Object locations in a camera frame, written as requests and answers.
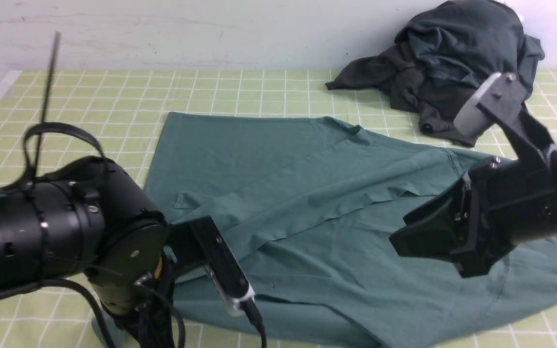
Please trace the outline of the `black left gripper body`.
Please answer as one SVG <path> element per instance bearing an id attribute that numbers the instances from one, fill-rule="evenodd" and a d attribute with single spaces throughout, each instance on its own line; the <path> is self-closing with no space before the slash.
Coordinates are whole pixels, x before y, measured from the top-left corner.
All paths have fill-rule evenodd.
<path id="1" fill-rule="evenodd" d="M 173 307 L 175 262 L 162 256 L 159 273 L 145 273 L 124 286 L 89 282 L 115 326 L 142 348 L 183 348 L 184 323 Z"/>

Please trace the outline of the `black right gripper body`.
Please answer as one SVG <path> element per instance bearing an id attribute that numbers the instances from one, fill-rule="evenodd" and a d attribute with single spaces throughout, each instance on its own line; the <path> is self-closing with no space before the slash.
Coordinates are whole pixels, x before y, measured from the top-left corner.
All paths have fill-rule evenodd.
<path id="1" fill-rule="evenodd" d="M 451 263 L 464 279 L 487 275 L 519 245 L 539 240 L 528 201 L 519 198 L 520 183 L 539 170 L 539 157 L 478 161 L 405 215 L 389 240 L 400 257 Z"/>

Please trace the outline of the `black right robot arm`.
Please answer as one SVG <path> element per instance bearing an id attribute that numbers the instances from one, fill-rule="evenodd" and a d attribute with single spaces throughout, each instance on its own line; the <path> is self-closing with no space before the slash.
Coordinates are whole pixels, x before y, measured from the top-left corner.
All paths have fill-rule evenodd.
<path id="1" fill-rule="evenodd" d="M 404 223 L 390 236 L 399 256 L 486 275 L 518 245 L 557 236 L 557 148 L 540 160 L 482 160 Z"/>

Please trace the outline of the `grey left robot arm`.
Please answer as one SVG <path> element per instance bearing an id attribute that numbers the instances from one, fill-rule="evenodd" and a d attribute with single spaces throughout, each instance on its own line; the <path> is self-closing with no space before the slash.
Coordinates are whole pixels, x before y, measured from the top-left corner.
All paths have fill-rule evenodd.
<path id="1" fill-rule="evenodd" d="M 142 348 L 181 348 L 164 215 L 114 161 L 84 157 L 0 187 L 0 301 L 44 287 L 77 291 L 109 348 L 105 316 Z"/>

